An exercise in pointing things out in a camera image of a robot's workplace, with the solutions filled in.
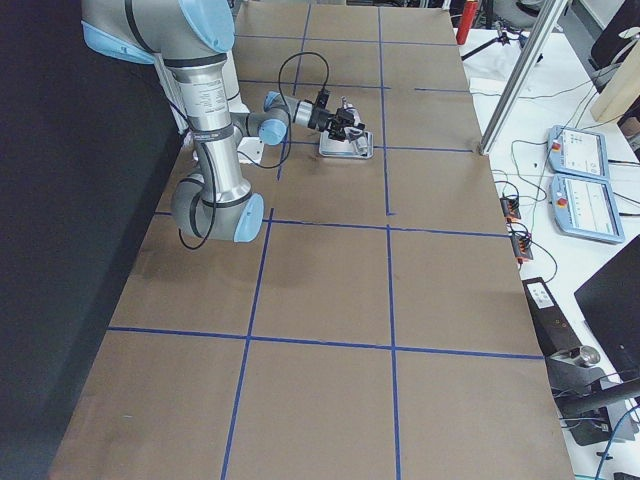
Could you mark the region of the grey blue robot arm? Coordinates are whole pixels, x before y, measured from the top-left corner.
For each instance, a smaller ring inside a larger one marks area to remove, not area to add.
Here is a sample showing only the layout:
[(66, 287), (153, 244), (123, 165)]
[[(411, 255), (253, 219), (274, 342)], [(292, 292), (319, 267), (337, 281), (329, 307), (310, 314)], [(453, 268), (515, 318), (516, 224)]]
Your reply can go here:
[(171, 200), (181, 235), (250, 242), (258, 235), (264, 200), (244, 178), (240, 161), (257, 163), (247, 139), (262, 145), (285, 141), (292, 125), (320, 132), (327, 156), (368, 158), (372, 135), (348, 101), (326, 108), (329, 92), (315, 101), (281, 91), (267, 94), (260, 112), (237, 111), (239, 87), (232, 58), (232, 9), (225, 1), (85, 1), (82, 27), (95, 52), (136, 64), (160, 60), (182, 100), (177, 114), (193, 135), (198, 164)]

